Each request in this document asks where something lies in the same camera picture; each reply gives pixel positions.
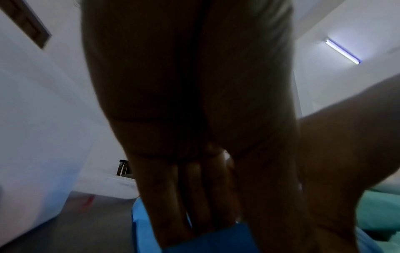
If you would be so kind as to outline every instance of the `blue object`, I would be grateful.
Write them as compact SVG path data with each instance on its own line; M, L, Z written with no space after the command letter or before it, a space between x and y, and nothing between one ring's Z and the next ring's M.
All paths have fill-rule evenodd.
M132 208L133 242L137 253L260 253L245 223L207 233L179 245L161 250L155 240L149 217L140 198ZM361 253L383 253L361 229L356 228Z

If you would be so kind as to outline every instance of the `fluorescent tube light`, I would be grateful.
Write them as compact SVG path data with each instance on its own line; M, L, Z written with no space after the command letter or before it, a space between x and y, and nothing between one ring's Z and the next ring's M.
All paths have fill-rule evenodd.
M359 64L361 61L352 55L350 52L348 52L346 49L342 48L340 45L336 44L335 42L331 41L330 39L326 39L325 43L330 46L331 48L335 49L341 55L345 56L347 59L350 61L354 62L355 64Z

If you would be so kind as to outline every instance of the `blue cloth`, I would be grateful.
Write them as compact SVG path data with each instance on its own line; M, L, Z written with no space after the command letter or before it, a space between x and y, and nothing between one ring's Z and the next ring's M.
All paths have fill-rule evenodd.
M133 242L138 253L260 253L244 223L236 224L212 233L204 234L190 241L161 250L140 198L132 208ZM361 253L383 253L379 246L361 229L356 228L357 243Z

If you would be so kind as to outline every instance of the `wooden window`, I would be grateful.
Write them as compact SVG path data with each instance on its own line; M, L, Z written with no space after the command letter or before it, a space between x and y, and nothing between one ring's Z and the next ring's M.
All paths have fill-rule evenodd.
M50 33L24 0L0 0L0 9L40 48L45 46Z

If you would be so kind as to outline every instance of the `ceiling light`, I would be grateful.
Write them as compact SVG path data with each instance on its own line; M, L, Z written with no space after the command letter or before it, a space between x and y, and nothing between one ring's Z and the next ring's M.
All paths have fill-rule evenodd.
M359 64L361 62L360 59L358 59L357 57L352 55L350 52L348 52L346 49L342 48L340 45L338 45L337 43L333 42L332 40L326 39L325 43L328 46L330 46L331 48L333 48L336 51L338 51L339 53L341 53L341 55L345 56L350 61L354 62L355 64Z

